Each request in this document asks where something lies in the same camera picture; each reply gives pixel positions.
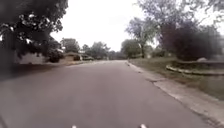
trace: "shrub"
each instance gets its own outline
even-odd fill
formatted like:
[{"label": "shrub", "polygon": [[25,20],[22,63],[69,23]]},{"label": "shrub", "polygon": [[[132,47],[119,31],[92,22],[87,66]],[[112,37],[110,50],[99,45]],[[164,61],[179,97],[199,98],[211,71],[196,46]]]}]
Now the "shrub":
[{"label": "shrub", "polygon": [[47,61],[51,63],[58,63],[64,57],[63,53],[58,50],[50,50],[47,55]]},{"label": "shrub", "polygon": [[90,56],[86,56],[86,57],[83,57],[83,60],[84,61],[91,61],[91,60],[94,60],[94,59]]},{"label": "shrub", "polygon": [[153,58],[155,57],[164,57],[166,56],[167,52],[161,47],[161,45],[158,45],[152,52],[151,56]]},{"label": "shrub", "polygon": [[168,23],[162,26],[161,33],[162,46],[180,60],[209,59],[222,52],[220,35],[213,26],[196,27],[193,23],[184,23],[177,28]]},{"label": "shrub", "polygon": [[74,61],[79,61],[80,59],[81,59],[81,58],[80,58],[79,55],[75,55],[74,58],[73,58]]}]

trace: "tree trunk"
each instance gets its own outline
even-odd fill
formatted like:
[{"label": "tree trunk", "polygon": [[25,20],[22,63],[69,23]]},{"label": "tree trunk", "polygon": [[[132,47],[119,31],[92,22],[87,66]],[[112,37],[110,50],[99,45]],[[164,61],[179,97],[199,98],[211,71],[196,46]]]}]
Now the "tree trunk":
[{"label": "tree trunk", "polygon": [[144,45],[141,45],[141,53],[142,53],[142,58],[145,58],[145,47],[144,47]]}]

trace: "road edge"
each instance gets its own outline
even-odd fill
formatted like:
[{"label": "road edge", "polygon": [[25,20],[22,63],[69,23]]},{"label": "road edge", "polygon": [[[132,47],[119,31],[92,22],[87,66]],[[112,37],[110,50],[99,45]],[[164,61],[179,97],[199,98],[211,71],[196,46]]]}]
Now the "road edge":
[{"label": "road edge", "polygon": [[224,102],[209,96],[199,90],[188,88],[183,84],[167,79],[155,72],[146,71],[130,62],[127,65],[134,71],[141,73],[144,78],[152,82],[174,99],[200,116],[208,123],[218,128],[224,128]]}]

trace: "road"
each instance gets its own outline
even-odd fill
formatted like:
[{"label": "road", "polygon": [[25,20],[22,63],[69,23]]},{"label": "road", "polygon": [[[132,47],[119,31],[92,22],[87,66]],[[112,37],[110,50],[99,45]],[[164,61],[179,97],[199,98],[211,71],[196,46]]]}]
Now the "road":
[{"label": "road", "polygon": [[8,128],[212,128],[125,61],[63,67],[0,85]]}]

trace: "asphalt road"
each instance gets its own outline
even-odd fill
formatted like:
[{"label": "asphalt road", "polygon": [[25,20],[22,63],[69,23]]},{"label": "asphalt road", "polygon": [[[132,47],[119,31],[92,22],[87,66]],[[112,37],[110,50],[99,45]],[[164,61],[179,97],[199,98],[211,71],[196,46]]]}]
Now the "asphalt road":
[{"label": "asphalt road", "polygon": [[8,128],[212,128],[124,61],[63,67],[0,85]]}]

